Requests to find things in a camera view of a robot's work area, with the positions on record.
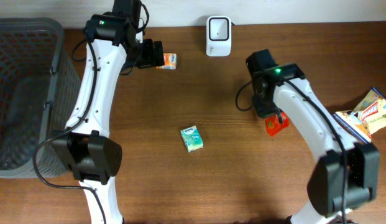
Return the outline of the green tissue pack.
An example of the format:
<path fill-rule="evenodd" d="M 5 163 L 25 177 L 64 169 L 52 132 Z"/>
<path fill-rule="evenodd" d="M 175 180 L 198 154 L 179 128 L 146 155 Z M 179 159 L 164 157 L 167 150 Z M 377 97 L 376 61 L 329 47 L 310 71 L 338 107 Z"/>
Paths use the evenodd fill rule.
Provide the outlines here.
<path fill-rule="evenodd" d="M 204 143 L 196 126 L 183 129 L 180 134 L 188 152 L 203 148 Z"/>

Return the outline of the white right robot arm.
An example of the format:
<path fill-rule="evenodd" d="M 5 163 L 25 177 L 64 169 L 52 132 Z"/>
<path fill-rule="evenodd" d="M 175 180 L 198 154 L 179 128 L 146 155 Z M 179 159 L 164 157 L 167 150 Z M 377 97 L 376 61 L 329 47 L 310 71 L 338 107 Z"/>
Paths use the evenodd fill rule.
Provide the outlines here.
<path fill-rule="evenodd" d="M 273 117 L 279 124 L 287 116 L 316 161 L 306 188 L 308 202 L 286 223 L 347 223 L 347 213 L 377 196 L 378 149 L 338 124 L 297 64 L 279 65 L 265 49 L 248 56 L 246 65 L 257 116 Z"/>

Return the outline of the grey plastic basket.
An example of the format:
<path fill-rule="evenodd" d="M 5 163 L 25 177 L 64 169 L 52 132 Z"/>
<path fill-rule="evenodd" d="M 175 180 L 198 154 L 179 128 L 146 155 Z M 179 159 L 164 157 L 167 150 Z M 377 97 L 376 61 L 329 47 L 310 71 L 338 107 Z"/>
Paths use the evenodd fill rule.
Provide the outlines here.
<path fill-rule="evenodd" d="M 0 19 L 0 179 L 36 176 L 35 148 L 63 130 L 81 80 L 49 18 Z"/>

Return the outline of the orange tissue pack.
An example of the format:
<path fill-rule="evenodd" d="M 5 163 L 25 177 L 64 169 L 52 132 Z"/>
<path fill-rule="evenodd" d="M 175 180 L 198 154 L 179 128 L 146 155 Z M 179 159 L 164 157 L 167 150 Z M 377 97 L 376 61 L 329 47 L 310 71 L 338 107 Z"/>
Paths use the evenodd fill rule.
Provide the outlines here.
<path fill-rule="evenodd" d="M 176 70 L 177 69 L 177 54 L 164 53 L 164 65 L 157 67 L 157 69 Z"/>

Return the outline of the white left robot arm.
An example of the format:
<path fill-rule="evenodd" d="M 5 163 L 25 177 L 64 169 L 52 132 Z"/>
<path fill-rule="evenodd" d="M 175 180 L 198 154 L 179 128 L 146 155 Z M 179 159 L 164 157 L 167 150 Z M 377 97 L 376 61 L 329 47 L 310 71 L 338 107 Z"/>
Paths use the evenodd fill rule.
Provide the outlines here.
<path fill-rule="evenodd" d="M 109 120 L 117 80 L 134 69 L 164 65 L 160 41 L 143 38 L 146 25 L 139 0 L 115 1 L 104 14 L 86 22 L 85 70 L 65 130 L 51 145 L 66 169 L 79 182 L 88 202 L 92 223 L 124 223 L 116 195 L 116 175 L 122 147 L 109 138 Z"/>

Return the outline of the white barcode scanner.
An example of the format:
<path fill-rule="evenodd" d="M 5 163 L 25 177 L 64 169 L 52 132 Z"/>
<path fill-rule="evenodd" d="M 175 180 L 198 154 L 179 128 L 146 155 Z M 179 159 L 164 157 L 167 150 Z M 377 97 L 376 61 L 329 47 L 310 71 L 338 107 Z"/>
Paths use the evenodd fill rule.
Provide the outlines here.
<path fill-rule="evenodd" d="M 231 53 L 232 22 L 228 16 L 210 16 L 206 20 L 206 54 L 227 57 Z"/>

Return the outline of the red snack bag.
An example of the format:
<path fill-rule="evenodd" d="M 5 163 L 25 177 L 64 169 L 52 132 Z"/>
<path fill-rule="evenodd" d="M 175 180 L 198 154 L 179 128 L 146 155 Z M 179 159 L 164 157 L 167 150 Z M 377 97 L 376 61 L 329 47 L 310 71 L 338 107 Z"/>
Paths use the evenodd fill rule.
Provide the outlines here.
<path fill-rule="evenodd" d="M 288 120 L 288 116 L 284 112 L 281 112 L 280 114 L 282 118 L 282 123 L 279 121 L 279 117 L 277 114 L 265 119 L 266 132 L 269 136 L 275 136 L 281 130 L 289 127 L 290 123 Z"/>

